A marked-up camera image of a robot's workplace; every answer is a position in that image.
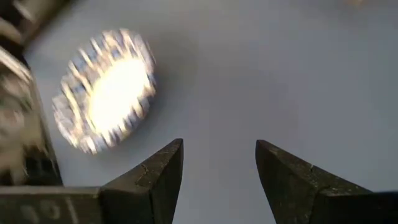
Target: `gray background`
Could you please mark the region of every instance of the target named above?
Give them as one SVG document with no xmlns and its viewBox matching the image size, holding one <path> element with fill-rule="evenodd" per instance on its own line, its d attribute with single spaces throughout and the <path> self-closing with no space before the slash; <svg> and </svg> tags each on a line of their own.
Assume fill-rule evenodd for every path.
<svg viewBox="0 0 398 224">
<path fill-rule="evenodd" d="M 102 185 L 174 138 L 185 167 L 174 223 L 274 223 L 257 176 L 266 139 L 371 190 L 398 189 L 398 2 L 87 0 L 27 54 L 66 185 Z M 159 94 L 114 152 L 84 155 L 51 99 L 75 49 L 105 29 L 140 32 Z"/>
</svg>

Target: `blurry object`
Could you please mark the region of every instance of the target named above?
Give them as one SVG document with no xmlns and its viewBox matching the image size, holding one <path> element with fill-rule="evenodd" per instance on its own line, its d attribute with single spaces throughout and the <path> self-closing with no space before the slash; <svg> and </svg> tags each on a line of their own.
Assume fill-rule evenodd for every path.
<svg viewBox="0 0 398 224">
<path fill-rule="evenodd" d="M 155 95 L 154 60 L 141 36 L 106 31 L 73 57 L 53 99 L 62 135 L 84 152 L 123 140 L 145 118 Z"/>
<path fill-rule="evenodd" d="M 0 30 L 0 185 L 26 184 L 25 160 L 41 154 L 54 164 L 55 156 L 41 117 L 35 80 L 22 56 L 22 46 Z M 61 183 L 58 169 L 50 169 Z"/>
<path fill-rule="evenodd" d="M 1 1 L 0 30 L 6 30 L 8 38 L 14 42 L 26 45 L 71 0 Z"/>
</svg>

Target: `black metal tool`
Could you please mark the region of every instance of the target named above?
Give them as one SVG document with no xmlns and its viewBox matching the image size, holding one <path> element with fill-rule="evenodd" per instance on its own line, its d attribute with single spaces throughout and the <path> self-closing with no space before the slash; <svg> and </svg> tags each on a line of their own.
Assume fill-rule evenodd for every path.
<svg viewBox="0 0 398 224">
<path fill-rule="evenodd" d="M 176 139 L 102 187 L 0 187 L 0 223 L 169 224 L 182 168 Z"/>
<path fill-rule="evenodd" d="M 267 141 L 256 162 L 278 224 L 398 223 L 398 192 L 373 193 Z"/>
</svg>

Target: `white surface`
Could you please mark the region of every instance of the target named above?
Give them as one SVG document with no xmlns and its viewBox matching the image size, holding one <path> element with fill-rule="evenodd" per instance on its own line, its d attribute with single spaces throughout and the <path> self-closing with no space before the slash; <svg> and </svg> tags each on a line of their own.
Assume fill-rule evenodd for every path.
<svg viewBox="0 0 398 224">
<path fill-rule="evenodd" d="M 371 190 L 398 189 L 398 2 L 87 0 L 28 54 L 66 185 L 102 185 L 185 140 L 174 223 L 274 223 L 257 139 Z M 102 30 L 140 32 L 158 62 L 157 100 L 114 152 L 64 140 L 51 98 L 75 49 Z"/>
</svg>

